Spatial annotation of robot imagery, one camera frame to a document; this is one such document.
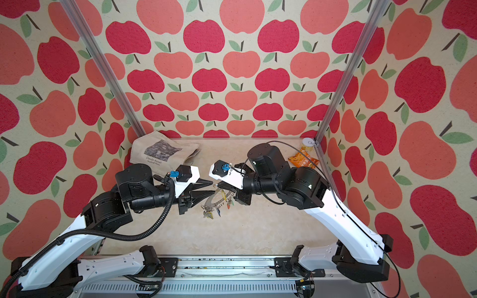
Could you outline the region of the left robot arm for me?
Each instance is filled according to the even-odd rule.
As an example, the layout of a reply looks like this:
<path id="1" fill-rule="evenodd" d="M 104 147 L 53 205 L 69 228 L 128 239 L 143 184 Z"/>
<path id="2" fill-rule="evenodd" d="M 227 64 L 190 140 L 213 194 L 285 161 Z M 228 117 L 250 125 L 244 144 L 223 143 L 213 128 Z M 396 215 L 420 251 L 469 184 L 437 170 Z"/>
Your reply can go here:
<path id="1" fill-rule="evenodd" d="M 151 246 L 126 255 L 122 261 L 107 259 L 99 266 L 87 265 L 78 258 L 87 248 L 107 238 L 121 242 L 147 238 L 164 223 L 173 205 L 184 214 L 214 194 L 208 189 L 213 182 L 202 179 L 196 166 L 180 165 L 161 177 L 153 174 L 150 166 L 139 163 L 116 173 L 115 179 L 116 185 L 90 201 L 61 235 L 34 256 L 12 262 L 1 297 L 67 298 L 93 279 L 155 274 L 161 265 Z M 145 232 L 117 232 L 133 221 L 133 213 L 154 208 L 163 212 Z"/>

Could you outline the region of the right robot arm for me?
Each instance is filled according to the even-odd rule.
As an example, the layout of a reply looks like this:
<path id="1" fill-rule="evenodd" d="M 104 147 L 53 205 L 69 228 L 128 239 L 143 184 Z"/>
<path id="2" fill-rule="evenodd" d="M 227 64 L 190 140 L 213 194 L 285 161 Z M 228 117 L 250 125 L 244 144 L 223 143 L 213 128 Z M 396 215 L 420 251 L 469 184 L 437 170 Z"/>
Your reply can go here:
<path id="1" fill-rule="evenodd" d="M 289 261 L 294 274 L 309 277 L 315 269 L 336 269 L 358 283 L 388 280 L 390 265 L 385 254 L 392 251 L 392 237 L 368 228 L 322 175 L 310 167 L 290 167 L 279 148 L 270 143 L 254 146 L 247 159 L 251 166 L 216 161 L 209 175 L 244 205 L 250 205 L 255 194 L 275 194 L 282 203 L 313 216 L 338 239 L 325 247 L 298 245 Z"/>

